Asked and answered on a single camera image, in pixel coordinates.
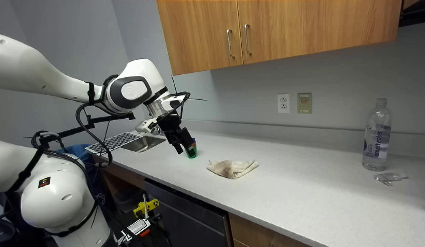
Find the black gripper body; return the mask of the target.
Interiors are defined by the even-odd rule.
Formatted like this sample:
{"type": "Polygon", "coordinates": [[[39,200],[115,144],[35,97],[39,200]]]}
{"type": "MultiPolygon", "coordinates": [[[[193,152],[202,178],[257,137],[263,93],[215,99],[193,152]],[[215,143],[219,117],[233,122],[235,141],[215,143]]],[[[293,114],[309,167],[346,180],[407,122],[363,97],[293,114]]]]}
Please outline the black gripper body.
{"type": "Polygon", "coordinates": [[[174,147],[190,147],[193,138],[186,128],[181,126],[181,117],[178,114],[168,114],[157,118],[157,125],[163,130],[167,141],[174,147]]]}

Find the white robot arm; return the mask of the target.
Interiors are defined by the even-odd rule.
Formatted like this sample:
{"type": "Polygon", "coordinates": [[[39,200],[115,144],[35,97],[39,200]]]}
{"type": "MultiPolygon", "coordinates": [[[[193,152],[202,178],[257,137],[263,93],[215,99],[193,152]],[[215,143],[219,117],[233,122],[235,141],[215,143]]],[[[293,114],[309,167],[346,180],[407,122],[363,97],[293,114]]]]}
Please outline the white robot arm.
{"type": "MultiPolygon", "coordinates": [[[[35,48],[0,34],[0,88],[68,99],[120,118],[145,106],[178,152],[194,148],[176,114],[189,95],[168,92],[148,59],[131,60],[117,75],[94,85],[61,73],[35,48]]],[[[0,193],[15,195],[22,219],[46,232],[59,247],[117,247],[122,241],[91,193],[85,163],[71,154],[0,140],[0,193]]]]}

